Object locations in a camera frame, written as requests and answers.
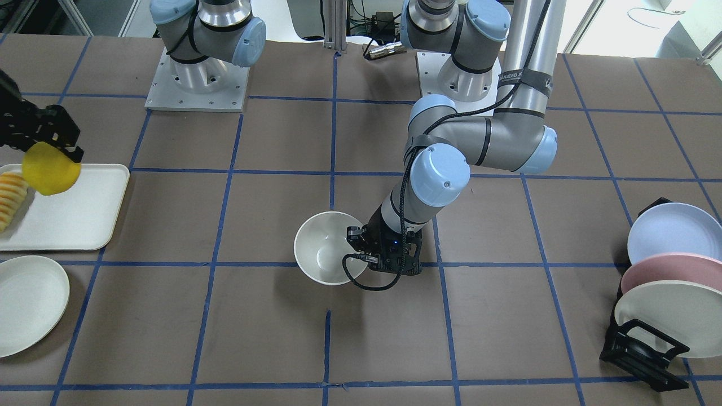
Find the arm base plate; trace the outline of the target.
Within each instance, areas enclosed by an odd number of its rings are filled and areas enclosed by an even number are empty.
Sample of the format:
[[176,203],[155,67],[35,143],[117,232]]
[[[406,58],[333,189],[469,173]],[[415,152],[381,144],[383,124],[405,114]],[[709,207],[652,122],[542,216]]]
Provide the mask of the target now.
[[162,50],[145,108],[152,111],[243,112],[250,68],[209,58],[181,64]]
[[417,70],[422,96],[443,94],[456,103],[460,111],[471,111],[494,103],[502,71],[499,59],[490,71],[470,74],[458,69],[446,53],[417,53]]

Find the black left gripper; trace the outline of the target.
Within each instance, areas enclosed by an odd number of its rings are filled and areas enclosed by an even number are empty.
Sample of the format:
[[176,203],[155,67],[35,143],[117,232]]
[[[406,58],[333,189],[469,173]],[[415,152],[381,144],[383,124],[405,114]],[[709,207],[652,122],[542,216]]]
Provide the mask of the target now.
[[422,231],[408,231],[405,241],[402,234],[393,231],[386,223],[368,223],[364,226],[348,226],[346,241],[356,252],[377,258],[369,269],[402,276],[416,276],[422,272],[420,252]]

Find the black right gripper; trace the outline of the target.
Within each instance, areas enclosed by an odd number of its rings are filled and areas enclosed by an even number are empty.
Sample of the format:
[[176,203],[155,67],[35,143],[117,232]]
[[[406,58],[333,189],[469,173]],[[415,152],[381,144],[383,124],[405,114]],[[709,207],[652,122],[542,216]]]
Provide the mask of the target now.
[[80,164],[83,149],[77,145],[80,129],[61,105],[38,108],[28,100],[2,93],[1,146],[27,152],[39,142],[58,149]]

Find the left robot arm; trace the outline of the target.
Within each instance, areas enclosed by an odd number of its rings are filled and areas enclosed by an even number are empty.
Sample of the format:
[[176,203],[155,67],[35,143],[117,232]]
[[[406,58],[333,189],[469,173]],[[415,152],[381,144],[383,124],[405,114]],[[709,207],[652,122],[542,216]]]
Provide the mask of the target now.
[[[413,105],[408,119],[404,177],[367,224],[346,229],[353,253],[346,266],[417,275],[410,250],[422,228],[462,192],[470,167],[543,173],[557,152],[557,134],[544,123],[564,1],[520,1],[509,13],[496,1],[405,1],[400,43],[444,53],[440,88]],[[152,1],[152,20],[181,89],[227,89],[226,66],[258,61],[267,38],[248,1]]]

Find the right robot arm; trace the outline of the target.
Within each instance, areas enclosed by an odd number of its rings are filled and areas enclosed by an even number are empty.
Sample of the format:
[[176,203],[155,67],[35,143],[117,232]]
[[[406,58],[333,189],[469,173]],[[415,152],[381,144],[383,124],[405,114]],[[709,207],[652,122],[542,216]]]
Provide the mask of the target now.
[[[248,1],[152,1],[152,21],[165,45],[149,88],[153,111],[242,111],[250,67],[266,41],[266,25]],[[26,154],[46,142],[80,162],[80,129],[59,105],[39,108],[2,73],[1,144]]]

